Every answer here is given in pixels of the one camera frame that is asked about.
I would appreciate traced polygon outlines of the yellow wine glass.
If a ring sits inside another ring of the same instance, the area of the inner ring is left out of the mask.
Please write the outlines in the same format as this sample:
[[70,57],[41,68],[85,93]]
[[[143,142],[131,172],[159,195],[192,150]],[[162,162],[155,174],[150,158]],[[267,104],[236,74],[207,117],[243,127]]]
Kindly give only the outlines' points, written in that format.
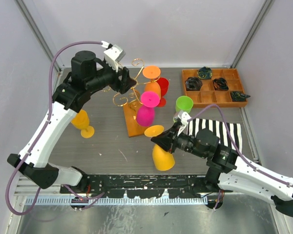
[[83,109],[76,114],[71,120],[71,123],[76,129],[81,131],[81,136],[83,138],[91,138],[95,133],[95,129],[90,125],[88,114]]
[[[153,125],[148,127],[144,134],[146,137],[156,137],[163,131],[164,127],[162,125]],[[175,165],[173,154],[164,151],[158,144],[155,144],[153,147],[152,158],[158,171],[168,171]]]

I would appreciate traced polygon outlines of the orange plastic wine glass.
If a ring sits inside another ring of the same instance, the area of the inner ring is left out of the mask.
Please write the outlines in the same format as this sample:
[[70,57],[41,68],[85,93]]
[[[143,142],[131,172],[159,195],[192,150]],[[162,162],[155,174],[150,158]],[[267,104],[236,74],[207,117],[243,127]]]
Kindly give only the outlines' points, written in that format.
[[161,97],[161,88],[157,83],[157,79],[160,77],[160,74],[161,70],[157,66],[148,66],[143,69],[143,76],[148,79],[148,82],[145,84],[145,92],[152,91]]

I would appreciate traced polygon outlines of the magenta plastic wine glass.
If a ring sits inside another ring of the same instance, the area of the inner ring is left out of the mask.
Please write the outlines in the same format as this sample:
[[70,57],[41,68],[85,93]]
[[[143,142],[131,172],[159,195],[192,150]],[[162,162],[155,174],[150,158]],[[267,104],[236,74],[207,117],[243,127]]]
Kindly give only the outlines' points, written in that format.
[[143,92],[141,95],[142,106],[139,108],[136,115],[136,121],[139,125],[147,127],[153,123],[155,118],[154,108],[157,107],[160,99],[158,94],[153,91]]

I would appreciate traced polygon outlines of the gold wire wine glass rack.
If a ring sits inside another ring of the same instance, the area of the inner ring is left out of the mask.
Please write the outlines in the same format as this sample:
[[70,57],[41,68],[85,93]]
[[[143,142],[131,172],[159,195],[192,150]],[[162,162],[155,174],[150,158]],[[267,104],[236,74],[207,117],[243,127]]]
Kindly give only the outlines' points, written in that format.
[[140,109],[140,107],[142,107],[142,103],[140,101],[141,94],[136,89],[136,87],[138,85],[145,85],[148,82],[139,83],[137,81],[137,78],[142,73],[145,67],[145,62],[140,58],[135,58],[131,62],[131,64],[134,67],[141,67],[138,74],[133,78],[136,81],[136,84],[133,86],[133,88],[130,88],[127,97],[119,93],[116,93],[113,96],[112,101],[114,105],[123,108],[128,137],[137,137],[144,133],[146,127],[139,125],[136,120],[137,112]]

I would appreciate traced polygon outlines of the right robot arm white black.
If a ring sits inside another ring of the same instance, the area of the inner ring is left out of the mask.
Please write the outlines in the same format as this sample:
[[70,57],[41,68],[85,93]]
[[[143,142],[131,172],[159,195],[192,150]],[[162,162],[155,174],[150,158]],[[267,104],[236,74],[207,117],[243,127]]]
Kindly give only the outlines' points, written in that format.
[[169,129],[151,141],[166,152],[176,149],[204,158],[208,172],[204,185],[210,192],[234,191],[261,199],[282,214],[293,217],[293,177],[273,172],[219,143],[210,130],[189,136]]

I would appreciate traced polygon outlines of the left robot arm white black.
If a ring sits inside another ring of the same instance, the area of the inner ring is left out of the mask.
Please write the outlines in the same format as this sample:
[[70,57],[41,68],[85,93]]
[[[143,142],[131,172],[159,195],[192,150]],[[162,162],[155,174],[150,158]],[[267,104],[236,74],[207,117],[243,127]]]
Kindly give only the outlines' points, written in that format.
[[136,84],[126,67],[119,62],[125,56],[113,46],[104,51],[104,59],[91,51],[79,51],[71,59],[71,72],[52,96],[52,111],[47,112],[28,144],[18,153],[10,154],[7,162],[42,189],[53,184],[68,184],[77,193],[88,188],[84,173],[49,163],[50,154],[58,139],[80,112],[91,95],[109,86],[119,94]]

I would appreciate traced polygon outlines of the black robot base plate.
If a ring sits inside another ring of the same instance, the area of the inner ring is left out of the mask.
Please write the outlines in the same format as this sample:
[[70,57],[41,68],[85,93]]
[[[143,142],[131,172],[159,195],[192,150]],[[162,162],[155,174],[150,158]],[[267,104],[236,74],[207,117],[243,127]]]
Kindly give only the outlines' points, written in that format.
[[217,192],[203,175],[88,175],[81,187],[70,187],[77,194],[93,196],[104,193],[108,198],[160,198],[165,192],[170,199],[199,198],[201,193]]

